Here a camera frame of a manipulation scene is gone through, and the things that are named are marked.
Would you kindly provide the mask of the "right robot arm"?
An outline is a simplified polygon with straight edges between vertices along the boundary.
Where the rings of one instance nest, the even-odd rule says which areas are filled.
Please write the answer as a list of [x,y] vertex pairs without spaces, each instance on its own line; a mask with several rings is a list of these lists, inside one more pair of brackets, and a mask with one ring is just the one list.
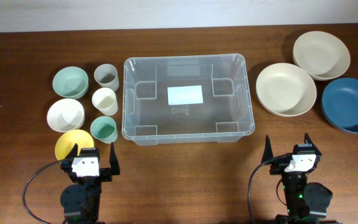
[[327,216],[332,191],[317,182],[308,182],[307,174],[313,172],[322,153],[305,134],[305,142],[296,144],[291,153],[273,156],[269,137],[261,163],[270,166],[270,175],[280,175],[285,195],[287,215],[277,215],[275,223],[319,223]]

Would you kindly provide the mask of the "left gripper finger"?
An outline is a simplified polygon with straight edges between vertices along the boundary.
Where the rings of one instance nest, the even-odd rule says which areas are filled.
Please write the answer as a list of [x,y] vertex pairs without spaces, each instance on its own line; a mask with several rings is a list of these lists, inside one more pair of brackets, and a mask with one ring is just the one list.
[[111,143],[111,147],[110,147],[109,163],[111,166],[111,175],[119,175],[120,174],[119,161],[118,161],[117,155],[115,153],[115,148],[114,148],[113,142]]
[[76,157],[78,154],[78,145],[74,144],[70,152],[67,154],[67,159],[71,159],[73,157]]

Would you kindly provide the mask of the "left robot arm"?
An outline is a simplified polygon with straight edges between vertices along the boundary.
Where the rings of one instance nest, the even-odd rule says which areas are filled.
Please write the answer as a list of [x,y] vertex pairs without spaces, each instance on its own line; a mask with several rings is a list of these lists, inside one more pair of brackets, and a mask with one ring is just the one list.
[[79,149],[77,144],[62,161],[61,170],[73,182],[60,196],[66,223],[99,223],[101,185],[121,173],[114,144],[110,144],[110,166],[101,168],[99,162],[98,148]]

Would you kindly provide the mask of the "beige bowl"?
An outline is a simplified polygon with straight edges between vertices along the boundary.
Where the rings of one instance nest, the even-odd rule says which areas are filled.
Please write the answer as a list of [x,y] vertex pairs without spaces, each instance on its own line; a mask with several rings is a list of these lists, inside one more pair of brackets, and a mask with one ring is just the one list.
[[308,112],[317,99],[313,79],[302,68],[290,63],[275,63],[264,68],[257,77],[255,88],[260,104],[282,117]]
[[351,55],[344,42],[322,31],[306,32],[293,46],[294,63],[314,80],[326,81],[345,74],[351,64]]

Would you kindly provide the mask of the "blue bowl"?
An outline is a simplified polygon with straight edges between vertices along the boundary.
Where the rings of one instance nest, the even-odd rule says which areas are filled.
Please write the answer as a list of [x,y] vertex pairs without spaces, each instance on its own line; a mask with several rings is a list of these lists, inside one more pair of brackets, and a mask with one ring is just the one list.
[[329,83],[323,91],[321,110],[336,129],[358,134],[358,80],[339,78]]

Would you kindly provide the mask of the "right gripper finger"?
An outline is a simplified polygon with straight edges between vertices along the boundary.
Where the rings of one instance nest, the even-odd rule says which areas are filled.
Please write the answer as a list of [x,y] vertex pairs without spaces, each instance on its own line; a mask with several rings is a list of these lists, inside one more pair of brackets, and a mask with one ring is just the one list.
[[273,152],[272,152],[272,146],[270,142],[270,138],[268,135],[265,137],[265,148],[264,153],[261,159],[262,164],[270,164],[271,160],[274,158]]
[[307,144],[309,146],[314,146],[314,143],[312,142],[308,133],[305,133],[304,142],[305,142],[305,144]]

